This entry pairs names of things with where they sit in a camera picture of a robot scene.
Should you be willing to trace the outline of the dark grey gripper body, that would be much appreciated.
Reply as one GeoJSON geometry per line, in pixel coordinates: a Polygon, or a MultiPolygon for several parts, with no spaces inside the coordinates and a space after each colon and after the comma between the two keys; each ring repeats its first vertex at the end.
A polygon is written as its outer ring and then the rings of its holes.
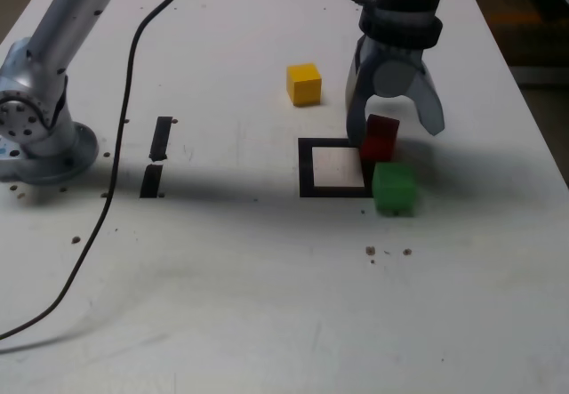
{"type": "Polygon", "coordinates": [[[410,63],[416,67],[422,65],[423,50],[411,50],[401,47],[388,46],[386,44],[372,40],[366,37],[361,46],[361,61],[368,57],[379,54],[388,60],[401,60],[405,63],[410,63]]]}

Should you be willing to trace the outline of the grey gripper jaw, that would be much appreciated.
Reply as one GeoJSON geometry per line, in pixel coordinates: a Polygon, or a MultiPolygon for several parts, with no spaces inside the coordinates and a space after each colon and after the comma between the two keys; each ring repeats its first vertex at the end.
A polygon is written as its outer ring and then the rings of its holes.
{"type": "Polygon", "coordinates": [[[365,107],[376,92],[374,78],[377,61],[377,48],[374,41],[368,36],[362,36],[357,41],[345,92],[346,132],[349,143],[356,148],[360,148],[365,139],[365,107]]]}
{"type": "Polygon", "coordinates": [[[429,134],[436,136],[445,129],[442,103],[421,52],[383,61],[373,76],[373,87],[379,97],[410,99],[429,134]]]}

